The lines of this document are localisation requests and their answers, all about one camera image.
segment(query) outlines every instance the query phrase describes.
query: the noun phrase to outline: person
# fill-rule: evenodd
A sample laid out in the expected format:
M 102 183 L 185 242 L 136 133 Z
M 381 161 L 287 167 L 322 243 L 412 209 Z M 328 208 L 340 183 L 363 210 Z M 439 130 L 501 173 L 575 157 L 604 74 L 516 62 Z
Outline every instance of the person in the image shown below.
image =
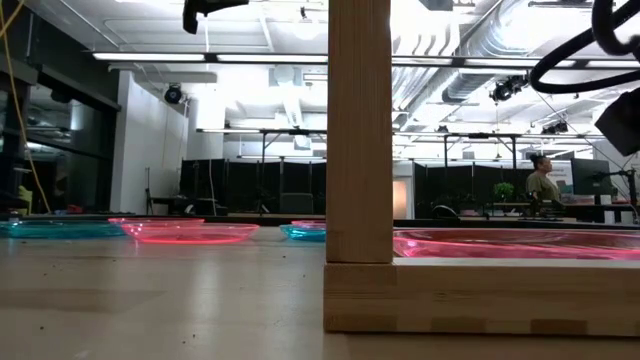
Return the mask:
M 531 162 L 535 171 L 527 178 L 527 192 L 532 193 L 538 201 L 560 201 L 560 192 L 556 185 L 549 180 L 547 174 L 553 170 L 551 159 L 544 155 L 531 155 Z

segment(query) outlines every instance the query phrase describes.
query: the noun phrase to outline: yellow cable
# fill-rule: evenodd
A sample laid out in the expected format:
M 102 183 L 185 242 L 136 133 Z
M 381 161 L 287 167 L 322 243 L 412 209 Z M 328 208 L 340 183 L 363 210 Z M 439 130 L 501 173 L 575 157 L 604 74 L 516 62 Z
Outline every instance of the yellow cable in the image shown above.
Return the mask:
M 2 9 L 2 3 L 0 2 L 0 25 L 2 25 L 2 29 L 0 29 L 0 37 L 4 36 L 4 49 L 7 55 L 7 66 L 9 68 L 9 80 L 11 82 L 11 91 L 13 92 L 13 101 L 16 106 L 16 113 L 18 115 L 18 120 L 20 122 L 20 134 L 22 135 L 22 141 L 24 141 L 25 152 L 27 153 L 27 159 L 29 160 L 29 164 L 31 165 L 31 171 L 33 172 L 33 178 L 36 181 L 36 185 L 38 186 L 38 190 L 40 190 L 40 195 L 42 195 L 42 200 L 44 201 L 44 206 L 47 208 L 47 212 L 51 213 L 51 208 L 49 207 L 49 202 L 47 202 L 47 196 L 44 194 L 44 190 L 42 189 L 42 185 L 40 185 L 40 179 L 38 178 L 38 172 L 36 171 L 36 166 L 33 164 L 33 157 L 31 156 L 31 150 L 29 149 L 29 145 L 27 142 L 27 131 L 24 126 L 24 119 L 22 118 L 22 111 L 20 111 L 20 100 L 18 100 L 18 92 L 16 91 L 16 82 L 13 78 L 13 66 L 11 64 L 11 54 L 9 53 L 9 34 L 6 34 L 7 29 L 11 25 L 11 22 L 16 18 L 20 9 L 24 5 L 24 0 L 21 0 L 16 7 L 16 10 L 11 14 L 9 20 L 4 21 L 4 11 Z

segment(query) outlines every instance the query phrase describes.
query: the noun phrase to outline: monitor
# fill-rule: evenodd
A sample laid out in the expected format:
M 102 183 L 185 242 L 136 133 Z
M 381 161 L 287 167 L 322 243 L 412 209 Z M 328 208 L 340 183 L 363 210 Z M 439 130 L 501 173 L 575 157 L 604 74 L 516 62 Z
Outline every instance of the monitor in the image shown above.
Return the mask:
M 609 162 L 605 160 L 571 159 L 573 193 L 575 195 L 611 195 L 613 185 L 608 174 Z

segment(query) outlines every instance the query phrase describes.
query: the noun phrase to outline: plastic tray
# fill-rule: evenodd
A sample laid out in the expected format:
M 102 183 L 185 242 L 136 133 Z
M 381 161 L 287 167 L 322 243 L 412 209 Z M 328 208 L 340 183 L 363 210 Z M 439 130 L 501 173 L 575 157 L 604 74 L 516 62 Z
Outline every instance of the plastic tray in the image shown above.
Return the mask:
M 139 226 L 135 225 L 147 225 L 154 227 L 175 227 L 179 225 L 184 226 L 200 226 L 204 223 L 204 219 L 193 218 L 112 218 L 109 219 L 112 224 L 117 224 L 122 227 L 122 230 L 127 235 L 134 236 L 132 229 L 137 229 Z
M 179 217 L 165 217 L 165 218 L 111 218 L 109 222 L 112 224 L 142 224 L 142 223 L 154 223 L 154 224 L 166 224 L 166 225 L 179 225 L 179 224 L 202 224 L 204 219 L 194 218 L 179 218 Z
M 124 224 L 137 241 L 154 244 L 226 244 L 246 240 L 258 228 L 253 224 Z
M 295 225 L 298 227 L 308 227 L 313 229 L 327 227 L 327 222 L 324 220 L 294 220 L 291 222 L 291 225 Z
M 280 230 L 292 240 L 324 242 L 327 237 L 327 226 L 324 222 L 282 225 Z
M 640 231 L 399 230 L 393 247 L 404 257 L 640 260 Z
M 97 221 L 46 221 L 26 220 L 3 223 L 2 232 L 11 238 L 30 239 L 95 239 L 124 236 L 120 227 Z

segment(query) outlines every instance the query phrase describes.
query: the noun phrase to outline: ductwork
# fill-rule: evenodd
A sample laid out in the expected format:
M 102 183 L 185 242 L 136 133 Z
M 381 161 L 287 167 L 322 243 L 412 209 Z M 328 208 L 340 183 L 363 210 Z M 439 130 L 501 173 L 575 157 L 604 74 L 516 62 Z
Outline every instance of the ductwork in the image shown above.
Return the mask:
M 460 44 L 460 26 L 455 16 L 429 11 L 419 1 L 400 1 L 394 7 L 391 23 L 395 38 L 393 53 L 396 55 L 450 55 Z M 406 109 L 434 73 L 432 68 L 394 68 L 393 109 Z
M 524 57 L 544 44 L 562 23 L 535 26 L 539 9 L 529 7 L 529 0 L 503 0 L 475 32 L 455 52 L 461 57 Z M 409 113 L 418 111 L 425 102 L 462 103 L 496 74 L 441 68 L 425 90 L 409 106 Z
M 292 127 L 302 127 L 302 109 L 300 108 L 300 95 L 294 84 L 294 67 L 278 65 L 275 67 L 273 75 L 283 92 L 282 102 L 289 124 Z

